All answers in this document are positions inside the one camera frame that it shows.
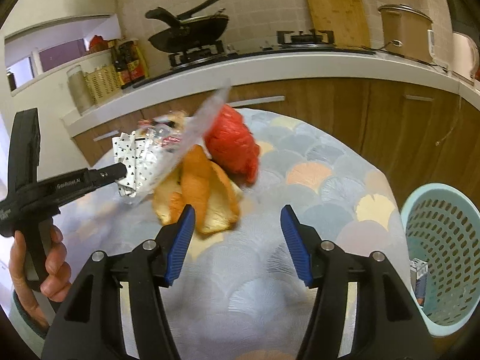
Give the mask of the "left hand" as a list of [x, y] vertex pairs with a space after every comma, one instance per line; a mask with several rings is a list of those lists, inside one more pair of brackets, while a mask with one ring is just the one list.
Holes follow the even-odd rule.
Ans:
[[[41, 283], [41, 294], [50, 301], [61, 303], [71, 288], [72, 269], [66, 262], [67, 249], [63, 243], [64, 236], [55, 225], [49, 229], [51, 249], [46, 257], [47, 278]], [[24, 273], [24, 263], [27, 249], [24, 235], [15, 232], [15, 240], [10, 249], [9, 271], [21, 309], [27, 315], [32, 325], [44, 333], [50, 324], [36, 299], [32, 289], [27, 284]]]

